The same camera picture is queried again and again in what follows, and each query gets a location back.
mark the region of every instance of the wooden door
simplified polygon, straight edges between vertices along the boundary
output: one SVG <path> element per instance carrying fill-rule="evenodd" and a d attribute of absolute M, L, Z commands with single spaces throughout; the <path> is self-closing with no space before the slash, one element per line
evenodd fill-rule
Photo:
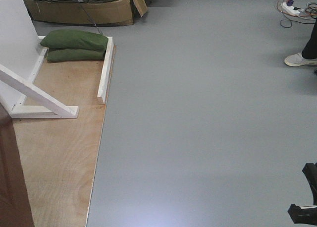
<path fill-rule="evenodd" d="M 1 104 L 0 227 L 34 227 L 12 119 Z"/>

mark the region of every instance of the diagonal white brace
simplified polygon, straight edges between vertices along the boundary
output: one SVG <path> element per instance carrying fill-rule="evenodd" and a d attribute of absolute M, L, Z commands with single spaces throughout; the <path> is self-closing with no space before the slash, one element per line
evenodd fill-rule
<path fill-rule="evenodd" d="M 26 96 L 32 98 L 34 101 L 43 105 L 47 109 L 51 110 L 53 113 L 61 117 L 77 117 L 78 111 L 71 109 L 59 100 L 55 99 L 48 93 L 44 92 L 31 82 L 12 72 L 10 69 L 6 68 L 0 64 L 0 80 L 11 86 L 15 90 L 25 94 Z"/>

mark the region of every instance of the plywood board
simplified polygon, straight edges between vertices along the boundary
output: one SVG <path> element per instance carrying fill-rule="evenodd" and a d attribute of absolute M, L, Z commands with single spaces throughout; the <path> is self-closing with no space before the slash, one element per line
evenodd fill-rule
<path fill-rule="evenodd" d="M 96 96 L 102 67 L 103 61 L 45 61 L 35 85 L 78 105 L 78 118 L 14 120 L 35 227 L 86 225 L 106 111 Z"/>

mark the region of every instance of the white sneaker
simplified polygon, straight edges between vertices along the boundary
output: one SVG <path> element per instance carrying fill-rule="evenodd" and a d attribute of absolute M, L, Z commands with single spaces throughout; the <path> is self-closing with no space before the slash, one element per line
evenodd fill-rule
<path fill-rule="evenodd" d="M 295 55 L 290 55 L 286 57 L 284 63 L 291 67 L 299 67 L 302 65 L 317 65 L 317 58 L 305 59 L 303 58 L 302 53 L 297 53 Z"/>

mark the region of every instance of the black metal stand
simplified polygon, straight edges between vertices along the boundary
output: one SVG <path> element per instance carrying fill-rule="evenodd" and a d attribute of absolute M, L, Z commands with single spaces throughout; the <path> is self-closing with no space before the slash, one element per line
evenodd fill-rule
<path fill-rule="evenodd" d="M 311 187 L 314 204 L 311 206 L 296 206 L 292 204 L 288 214 L 294 224 L 317 226 L 317 164 L 305 164 L 303 173 Z"/>

